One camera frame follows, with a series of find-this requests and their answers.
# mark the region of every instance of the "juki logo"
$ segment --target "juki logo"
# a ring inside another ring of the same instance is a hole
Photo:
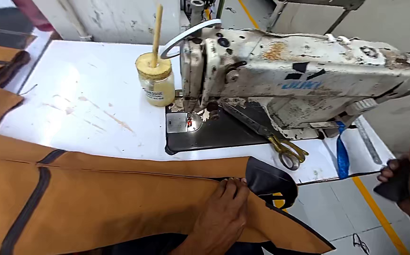
[[[282,85],[282,89],[316,89],[320,87],[323,82],[311,81],[292,81],[289,84]]]

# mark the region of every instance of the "wrist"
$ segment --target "wrist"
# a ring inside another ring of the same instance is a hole
[[[203,239],[191,233],[169,255],[207,255],[208,249],[203,245]]]

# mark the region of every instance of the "yellow floor line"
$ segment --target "yellow floor line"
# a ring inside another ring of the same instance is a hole
[[[255,22],[254,18],[251,16],[251,14],[249,13],[249,11],[247,10],[246,6],[242,3],[241,0],[238,0],[239,4],[241,4],[241,7],[244,9],[244,11],[247,14],[247,17],[251,20],[252,24],[254,25],[254,27],[256,29],[260,29],[259,25],[257,24],[257,22]]]
[[[353,179],[353,182],[355,183],[356,187],[358,187],[359,192],[361,192],[361,195],[364,197],[367,204],[372,209],[372,212],[375,214],[378,221],[380,221],[381,226],[386,231],[386,234],[388,234],[388,236],[391,239],[392,243],[394,244],[395,248],[397,248],[397,250],[399,251],[399,254],[400,255],[410,255],[410,253],[408,252],[408,250],[406,249],[406,247],[402,243],[401,239],[395,233],[395,231],[392,228],[391,224],[389,224],[389,222],[386,219],[386,217],[384,216],[383,212],[380,210],[378,205],[375,203],[375,200],[373,199],[372,195],[366,189],[366,186],[364,186],[364,184],[362,183],[361,179],[359,177],[352,177],[352,179]]]

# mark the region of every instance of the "wooden stick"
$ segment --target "wooden stick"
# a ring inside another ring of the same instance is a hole
[[[159,48],[159,37],[161,34],[161,20],[162,20],[162,4],[159,4],[158,10],[156,12],[155,37],[153,38],[153,57],[150,62],[151,68],[155,68],[158,64],[158,48]]]

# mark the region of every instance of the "industrial sewing machine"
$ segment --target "industrial sewing machine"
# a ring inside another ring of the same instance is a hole
[[[379,104],[410,95],[410,53],[387,43],[224,30],[219,20],[180,34],[161,57],[174,56],[168,51],[177,42],[183,89],[167,108],[171,153],[267,142],[232,120],[222,101],[277,136],[299,140],[336,136],[338,122],[349,126]],[[178,105],[183,110],[172,111]]]

